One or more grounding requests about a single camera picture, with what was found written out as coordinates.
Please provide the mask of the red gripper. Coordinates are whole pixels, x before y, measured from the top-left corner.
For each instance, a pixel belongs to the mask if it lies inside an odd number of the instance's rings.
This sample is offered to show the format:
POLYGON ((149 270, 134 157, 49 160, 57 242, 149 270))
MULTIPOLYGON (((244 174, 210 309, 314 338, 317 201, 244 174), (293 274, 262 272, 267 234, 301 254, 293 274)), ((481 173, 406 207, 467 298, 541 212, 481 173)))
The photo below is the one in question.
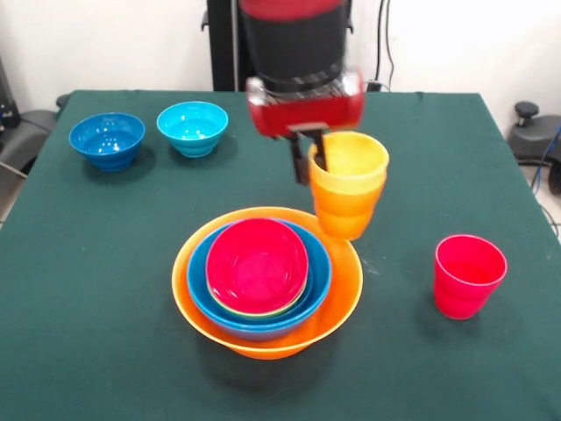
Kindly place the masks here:
POLYGON ((365 84, 357 70, 296 96, 275 96, 258 77, 246 81, 246 100, 252 122, 265 137, 288 137, 295 179, 309 183, 308 159, 302 153, 298 133, 311 132, 316 147, 314 161, 327 171, 323 130, 351 128, 359 124, 365 104, 365 84))

